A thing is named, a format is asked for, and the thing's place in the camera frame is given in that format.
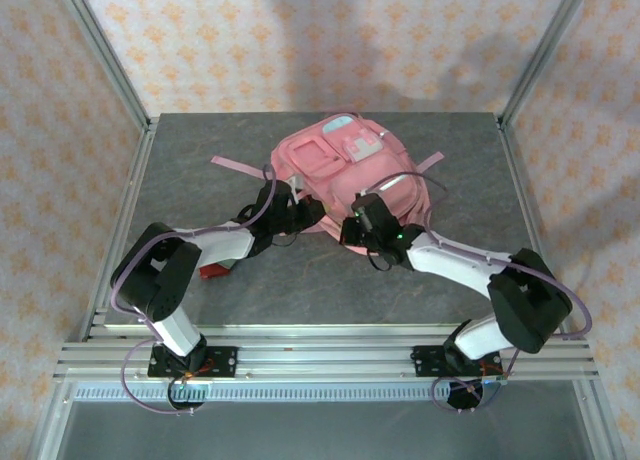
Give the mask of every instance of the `pink strap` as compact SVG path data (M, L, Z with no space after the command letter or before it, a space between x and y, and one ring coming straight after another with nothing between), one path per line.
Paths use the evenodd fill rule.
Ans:
M429 168L433 167L436 163L444 158L442 152L436 152L429 158L424 160L420 165L416 167L416 170L420 173L426 172Z
M256 177L259 179L264 178L261 170L258 170L257 168L250 165L245 165L244 163L229 160L228 158L219 157L218 155L211 159L211 163L220 165L221 167L230 168L231 170L235 170L236 172L246 173L247 175L251 175L252 177Z
M307 228L306 230L303 230L301 233L320 233L325 231L326 230L322 228L322 225L320 225L319 223L316 223L315 225Z

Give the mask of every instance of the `black bracket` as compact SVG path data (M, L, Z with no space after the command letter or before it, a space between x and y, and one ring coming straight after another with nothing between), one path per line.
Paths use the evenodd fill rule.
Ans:
M268 181L258 193L256 203L244 207L234 221L244 223L253 218L267 203L270 192L271 181ZM324 215L321 201L307 195L294 202L291 186L282 180L276 180L275 193L266 212L248 227L254 242L247 257L255 257L270 247L274 235L302 232L318 223Z
M417 345L411 352L416 377L483 377L501 376L502 361L498 352L454 368L445 357L442 345Z
M125 268L148 242L172 233L175 234L175 231L164 223L149 225L113 272L111 286L116 284ZM193 243L177 237L165 238L155 244L135 266L118 295L152 322L164 320L180 305L201 253Z
M413 270L407 251L424 228L400 225L377 193L357 196L351 210L355 216L342 222L340 244L365 247L367 251L379 254L389 264L389 269L401 265Z
M553 277L533 250L521 249L511 262ZM490 280L487 288L500 332L524 352L538 353L573 308L557 287L514 268L506 267Z
M206 346L202 365L210 368L198 372L198 377L233 378L238 364L238 347ZM180 362L164 345L155 345L149 360L149 378L180 378L185 374L184 363Z

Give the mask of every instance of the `patterned wall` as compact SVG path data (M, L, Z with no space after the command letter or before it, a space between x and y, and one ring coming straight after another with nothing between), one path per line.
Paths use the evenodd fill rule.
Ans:
M90 0L151 115L501 111L559 0Z
M0 457L22 459L139 132L60 0L0 0Z
M640 0L586 0L516 122L541 234L640 458Z

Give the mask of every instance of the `purple cable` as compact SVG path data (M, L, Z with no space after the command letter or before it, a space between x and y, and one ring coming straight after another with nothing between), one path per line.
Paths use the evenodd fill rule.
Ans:
M110 297L111 307L117 312L134 315L137 318L141 319L145 323L145 325L149 327L151 332L154 333L156 338L158 338L158 340L161 340L158 333L153 328L153 325L151 324L151 322L149 321L149 319L144 313L140 312L139 310L122 307L121 305L118 304L118 292L120 291L120 288L122 288L122 285L124 284L125 280L129 277L133 269L140 263L140 261L144 258L144 256L149 252L149 250L151 250L155 245L157 245L158 243L164 240L168 240L170 238L188 239L188 238L197 237L199 235L203 235L205 233L210 233L210 232L233 232L235 230L240 230L245 227L248 227L249 225L256 222L267 211L267 208L269 208L269 205L271 204L271 201L273 200L273 197L276 192L275 170L271 165L269 165L268 167L272 176L271 190L269 191L269 196L267 197L267 201L265 202L265 204L262 206L262 208L258 211L256 215L251 217L249 220L247 220L243 224L236 225L235 227L213 226L213 227L201 228L199 230L194 230L188 233L167 232L167 233L162 233L156 237L153 237L138 251L138 253L136 253L136 255L134 255L134 257L131 259L131 261L127 264L127 266L122 271L122 274L116 280L115 284L113 285L113 289L111 290L111 297ZM265 173L265 176L266 176L266 166L263 169L263 173Z
M125 355L124 357L124 362L122 363L122 368L120 369L120 383L122 384L122 388L124 389L124 392L126 393L126 395L133 400L134 403L136 403L137 405L139 405L140 407L144 408L145 410L148 410L150 412L153 413L159 413L162 415L179 415L180 413L184 413L181 412L179 410L163 410L160 408L155 408L152 407L151 405L147 405L146 403L144 403L143 401L141 401L140 399L136 398L135 395L133 395L133 393L131 392L131 390L129 390L129 387L127 386L127 382L125 380L125 369L127 366L127 363L129 363L129 360L131 359L131 356L141 347L143 347L144 345L148 345L151 343L155 343L156 341L162 341L162 337L160 337L160 335L158 334L158 332L156 331L156 329L153 327L153 323L149 320L149 318L141 311L137 310L137 309L130 309L130 308L125 308L122 307L118 304L118 292L120 291L120 288L122 288L122 285L124 284L125 280L127 279L127 277L131 274L131 272L133 271L133 269L140 263L140 261L144 258L144 256L147 254L147 252L149 252L149 250L151 250L155 245L157 245L158 243L167 240L169 238L183 238L183 239L188 239L188 238L193 238L193 237L197 237L199 235L203 235L205 233L210 233L210 232L233 232L235 230L240 230L242 228L248 227L249 225L252 225L254 222L256 222L262 215L264 215L264 213L267 211L267 208L269 208L269 206L271 205L271 201L273 200L273 197L276 193L276 173L275 170L273 168L272 165L268 165L269 167L269 171L271 173L271 190L269 191L269 196L267 197L267 201L265 202L265 204L262 206L262 208L258 211L258 213L256 213L253 217L251 217L249 220L247 220L246 222L237 225L235 227L221 227L221 226L214 226L214 227L206 227L206 228L201 228L199 230L194 230L192 232L188 232L188 233L178 233L178 232L167 232L167 233L163 233L160 234L156 237L153 237L151 240L149 240L139 251L138 253L136 253L136 255L134 255L134 257L131 259L131 261L127 264L127 266L124 268L124 270L122 271L122 273L120 274L120 276L118 277L118 279L116 280L115 284L113 285L113 289L111 290L111 298L110 298L110 303L111 306L113 307L114 310L116 310L117 312L120 313L126 313L129 315L134 315L136 316L138 319L142 320L144 322L144 324L147 326L147 328L149 328L149 330L153 333L153 335L156 337L155 339L151 339L151 340L144 340L142 342L140 342L139 344L137 344L135 347L133 347L128 353L127 355ZM262 172L265 176L266 179L266 166L265 168L263 168Z
M133 394L133 392L131 392L131 390L129 390L129 386L127 385L127 382L126 382L126 379L125 379L125 370L127 368L127 364L131 360L131 357L133 356L133 354L138 349L144 347L145 345L150 345L150 344L155 343L155 342L156 342L155 339L143 340L142 342L138 343L135 347L133 347L131 350L129 350L127 352L127 354L124 356L124 361L122 362L122 367L120 368L120 383L122 384L122 388L124 389L124 393L126 393L127 396L131 400L133 400L133 402L135 404L137 404L138 406L144 408L145 410L148 410L149 412L159 413L161 415L179 415L181 413L186 413L185 411L182 411L182 410L163 410L161 408L152 407L151 405L146 404L142 400L137 398Z
M575 303L578 306L578 308L580 308L580 311L582 312L582 314L584 315L584 318L585 318L585 326L584 326L584 328L578 330L577 332L556 333L556 334L552 335L553 337L560 337L560 338L564 338L564 339L580 338L580 337L584 336L585 334L587 334L591 330L591 327L593 325L593 320L591 318L591 313L589 312L589 309L587 308L585 303L571 289L567 288L564 284L560 283L555 278L550 277L549 275L545 275L542 272L534 270L533 268L526 267L524 265L518 265L517 263L507 262L507 261L504 261L504 260L500 260L498 258L492 258L492 257L490 257L488 255L486 255L486 256L485 255L480 255L478 253L470 252L469 250L466 250L464 248L459 248L459 247L450 245L450 244L448 244L446 242L443 242L441 240L438 240L438 238L433 234L433 231L431 230L431 227L429 226L429 215L431 214L431 211L433 210L433 208L436 205L438 205L440 202L442 202L445 198L447 198L447 196L449 194L449 190L442 183L438 182L437 180L432 179L431 177L429 177L428 175L426 175L424 173L410 172L410 171L396 172L396 173L394 173L392 175L388 175L388 176L384 177L382 180L378 181L375 185L373 185L372 187L367 189L367 192L371 192L372 190L375 190L380 185L388 182L392 178L395 178L395 177L398 177L398 176L401 176L401 175L410 175L410 176L414 176L414 177L420 177L420 178L425 179L425 180L429 180L431 183L433 183L434 185L438 186L439 188L441 188L445 192L445 196L440 198L440 199L438 199L435 203L432 203L429 206L429 208L427 208L427 210L426 210L426 212L424 214L425 233L429 236L429 238L434 243L437 243L440 248L442 248L443 250L447 250L447 251L449 251L451 253L454 253L456 255L461 255L463 257L467 257L467 258L469 258L471 260L474 260L474 261L489 262L490 264L494 263L496 265L500 265L500 266L505 267L505 268L512 268L514 270L518 270L518 271L520 271L522 273L526 273L526 274L531 275L533 277L539 278L540 280L548 283L549 285L557 288L562 293L564 293L567 297L569 297L569 299L571 301L573 301L573 303Z
M582 299L580 297L578 297L578 295L576 295L575 292L573 292L573 290L569 289L564 284L562 284L561 282L557 281L555 278L553 278L553 277L551 277L549 275L545 275L542 272L534 270L533 268L526 267L524 265L519 265L519 264L513 263L513 262L507 262L507 261L504 261L504 260L500 260L500 259L497 259L497 258L490 257L488 255L487 256L483 256L483 255L480 255L478 253L466 250L464 248L459 248L459 247L456 247L454 245L450 245L450 244L448 244L446 242L443 242L442 240L439 240L434 235L433 231L431 230L431 227L429 226L429 216L430 216L432 210L434 209L434 207L436 207L440 202L445 200L449 195L449 190L442 183L438 182L437 180L434 180L433 178L429 177L428 175L426 175L424 173L404 171L404 172L396 172L396 173L394 173L392 175L386 176L382 180L378 181L375 185L370 187L367 190L367 192L371 192L372 190L375 190L380 185L382 185L382 184L388 182L389 180L391 180L392 178L398 177L400 175L410 175L410 176L415 176L415 177L421 177L424 180L430 181L431 183L433 183L434 185L438 186L439 188L441 188L444 191L445 195L442 198L439 198L438 200L433 202L429 206L429 208L427 208L427 210L426 210L426 212L424 214L425 233L429 236L429 238L434 243L438 244L439 248L442 248L443 250L447 250L447 251L449 251L451 253L454 253L456 255L461 255L463 257L469 258L469 259L474 260L474 261L489 262L489 264L494 263L496 265L500 265L500 266L505 267L505 268L512 268L514 270L518 270L518 271L520 271L522 273L526 273L526 274L531 275L533 277L539 278L540 280L542 280L542 281L548 283L549 285L557 288L562 293L564 293L567 297L569 297L569 299L578 306L578 308L580 309L580 311L584 315L585 326L582 329L580 329L580 330L578 330L576 332L554 333L551 336L552 337L563 338L565 340L569 340L569 339L575 339L575 338L583 337L584 335L589 333L589 331L591 330L591 327L593 326L593 320L591 318L591 313L589 312L589 309L587 308L585 303L582 301ZM511 361L509 362L509 367L504 372L505 373L505 377L508 378L509 375L511 375L512 369L513 369L513 365L515 364L519 353L520 353L520 350L516 349L514 354L513 354L513 357L511 358ZM473 389L473 385L471 385L471 384L469 384L467 382L464 382L464 381L458 379L457 377L441 377L441 378L436 379L431 384L431 388L429 390L430 394L431 394L431 399L432 399L433 403L436 405L436 407L438 407L439 409L441 409L443 411L450 412L450 413L461 413L461 411L459 411L459 410L455 410L455 409L451 409L451 408L447 408L447 407L442 406L436 400L436 397L435 397L436 386L441 381L447 380L447 379L448 380L453 380L455 382L458 382L461 385L460 387L454 387L454 389L466 388L467 390L471 391L471 393L473 393L476 396L476 398L478 398L477 394L475 393L475 390ZM486 407L490 403L492 403L493 400L496 398L496 396L497 396L499 391L500 391L500 387L498 387L498 390L495 391L495 393L491 396L491 398L487 402L485 402L482 405L482 407Z

